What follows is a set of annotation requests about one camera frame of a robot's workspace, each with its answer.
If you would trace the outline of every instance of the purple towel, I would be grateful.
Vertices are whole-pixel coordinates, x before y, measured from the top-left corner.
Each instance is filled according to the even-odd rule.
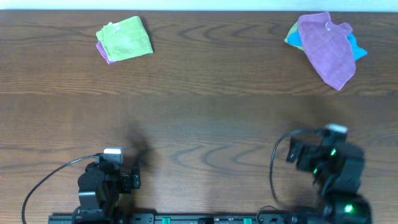
[[[341,90],[355,73],[354,54],[347,35],[348,23],[332,23],[329,12],[300,16],[298,32],[304,52],[323,81]]]
[[[102,57],[106,60],[106,62],[107,62],[108,64],[114,63],[113,61],[110,61],[110,60],[109,60],[108,55],[106,54],[105,49],[104,49],[104,46],[102,46],[101,41],[98,41],[97,44],[96,44],[96,46],[97,46],[97,49],[98,49],[99,53],[102,55]]]

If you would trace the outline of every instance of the table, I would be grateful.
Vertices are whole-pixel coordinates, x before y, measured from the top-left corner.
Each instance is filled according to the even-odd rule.
[[[254,213],[274,205],[271,148],[295,128],[334,122],[364,148],[360,193],[375,223],[398,218],[398,15],[331,13],[369,55],[341,91],[284,43],[305,12],[1,11],[0,222],[20,223],[29,190],[58,166],[109,146],[144,151],[130,212]],[[140,16],[154,54],[107,65],[95,32]],[[287,142],[281,146],[286,149]],[[46,181],[28,223],[79,205],[88,161]],[[312,175],[280,156],[274,183],[285,203],[313,205]]]

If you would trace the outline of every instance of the white wall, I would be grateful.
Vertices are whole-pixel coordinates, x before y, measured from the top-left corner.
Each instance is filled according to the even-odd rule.
[[[0,9],[398,12],[398,0],[0,0]]]

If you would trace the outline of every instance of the green cloth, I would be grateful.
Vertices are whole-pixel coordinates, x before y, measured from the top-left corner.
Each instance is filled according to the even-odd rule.
[[[289,38],[289,36],[292,35],[294,32],[296,32],[298,28],[299,28],[299,22],[297,21],[297,22],[292,26],[292,28],[290,28],[289,32],[287,33],[287,36],[286,36],[286,38],[285,38],[286,44],[288,44],[287,39]],[[292,45],[292,46],[294,46],[294,47],[296,47],[296,48],[298,48],[298,49],[300,49],[300,50],[304,50],[302,46],[296,46],[296,45]]]
[[[138,16],[108,24],[96,33],[110,61],[120,61],[154,51]]]

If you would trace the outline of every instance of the green light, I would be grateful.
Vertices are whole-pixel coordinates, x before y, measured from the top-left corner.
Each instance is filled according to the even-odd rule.
[[[334,154],[336,154],[336,148],[334,148],[334,149],[331,151],[331,153],[330,153],[331,156],[333,156]]]
[[[353,210],[354,210],[354,208],[352,205],[346,205],[344,207],[344,212],[346,212],[346,213],[352,212]]]

